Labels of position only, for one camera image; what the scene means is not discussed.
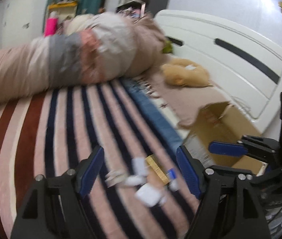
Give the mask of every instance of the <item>silver bolt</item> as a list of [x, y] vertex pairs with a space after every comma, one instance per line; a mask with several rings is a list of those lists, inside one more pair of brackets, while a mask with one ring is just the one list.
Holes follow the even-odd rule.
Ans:
[[241, 173], [241, 174], [239, 174], [239, 179], [240, 179], [241, 181], [243, 181], [243, 180], [246, 179], [246, 176]]
[[267, 193], [262, 193], [262, 194], [260, 195], [260, 197], [261, 197], [262, 199], [267, 199]]
[[37, 176], [35, 177], [35, 180], [36, 180], [37, 182], [39, 182], [39, 181], [42, 181], [43, 178], [44, 178], [44, 176], [43, 176], [42, 174], [39, 174], [39, 175], [37, 175]]
[[211, 169], [211, 168], [207, 168], [207, 169], [205, 170], [205, 172], [206, 172], [207, 175], [212, 175], [212, 174], [214, 174], [214, 170]]
[[76, 171], [73, 170], [73, 169], [69, 169], [69, 170], [67, 171], [67, 174], [70, 175], [70, 176], [75, 175], [75, 173], [76, 173]]

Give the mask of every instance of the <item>headboard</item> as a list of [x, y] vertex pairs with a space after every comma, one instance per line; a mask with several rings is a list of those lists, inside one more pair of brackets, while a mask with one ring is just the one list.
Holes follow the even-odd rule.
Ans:
[[156, 22], [174, 54], [201, 64], [263, 133], [280, 109], [282, 48], [232, 21], [188, 11], [163, 10]]

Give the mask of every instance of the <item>striped bed sheet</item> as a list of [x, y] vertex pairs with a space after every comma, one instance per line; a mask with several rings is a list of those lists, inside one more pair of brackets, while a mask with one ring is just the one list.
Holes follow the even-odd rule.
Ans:
[[[177, 167], [182, 138], [131, 79], [55, 89], [0, 105], [0, 236], [9, 238], [18, 208], [33, 177], [61, 175], [105, 149], [105, 164], [83, 200], [98, 238], [179, 238], [199, 201]], [[136, 188], [107, 188], [105, 175], [133, 174], [131, 159], [155, 154], [165, 169], [175, 168], [180, 189], [167, 190], [162, 206], [145, 207]], [[160, 188], [154, 173], [148, 181]]]

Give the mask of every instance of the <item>gray fabric section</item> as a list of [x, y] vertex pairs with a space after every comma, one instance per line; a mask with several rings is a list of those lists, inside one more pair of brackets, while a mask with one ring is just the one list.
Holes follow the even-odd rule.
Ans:
[[49, 86], [57, 88], [81, 83], [81, 38], [53, 35], [49, 41]]

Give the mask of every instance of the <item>orange plush toy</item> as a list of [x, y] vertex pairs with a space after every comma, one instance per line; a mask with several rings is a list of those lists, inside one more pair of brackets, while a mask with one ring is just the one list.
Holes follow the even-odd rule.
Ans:
[[174, 58], [161, 66], [165, 82], [170, 85], [188, 87], [209, 86], [209, 73], [201, 65], [181, 58]]

